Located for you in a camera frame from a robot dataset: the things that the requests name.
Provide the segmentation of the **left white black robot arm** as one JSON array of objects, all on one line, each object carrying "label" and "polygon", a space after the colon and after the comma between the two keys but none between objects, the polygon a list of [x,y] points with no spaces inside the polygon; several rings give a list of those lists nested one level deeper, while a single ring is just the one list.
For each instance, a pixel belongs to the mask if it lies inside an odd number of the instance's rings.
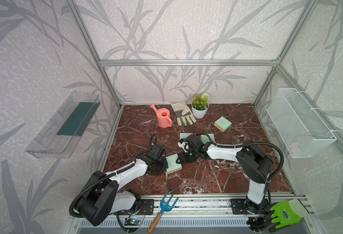
[{"label": "left white black robot arm", "polygon": [[97,226],[108,215],[120,211],[138,212],[141,196],[131,191],[120,193],[119,190],[138,177],[146,174],[157,176],[165,172],[168,168],[165,151],[153,144],[126,166],[107,173],[94,172],[70,204],[69,214],[85,218]]}]

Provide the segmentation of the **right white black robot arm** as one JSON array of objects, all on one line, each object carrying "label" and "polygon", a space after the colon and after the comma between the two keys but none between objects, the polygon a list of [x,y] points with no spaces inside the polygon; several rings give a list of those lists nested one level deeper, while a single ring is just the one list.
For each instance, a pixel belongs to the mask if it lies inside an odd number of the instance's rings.
[{"label": "right white black robot arm", "polygon": [[[272,178],[280,172],[284,164],[282,150],[272,143],[247,142],[238,145],[219,144],[207,134],[208,142],[204,143],[198,137],[200,134],[191,134],[182,138],[178,146],[183,150],[178,154],[179,164],[189,164],[203,160],[228,160],[239,163],[245,174],[249,177],[249,190],[246,196],[248,205],[260,205],[267,193]],[[261,145],[273,148],[280,156],[279,164],[272,170],[272,158],[261,149]]]}]

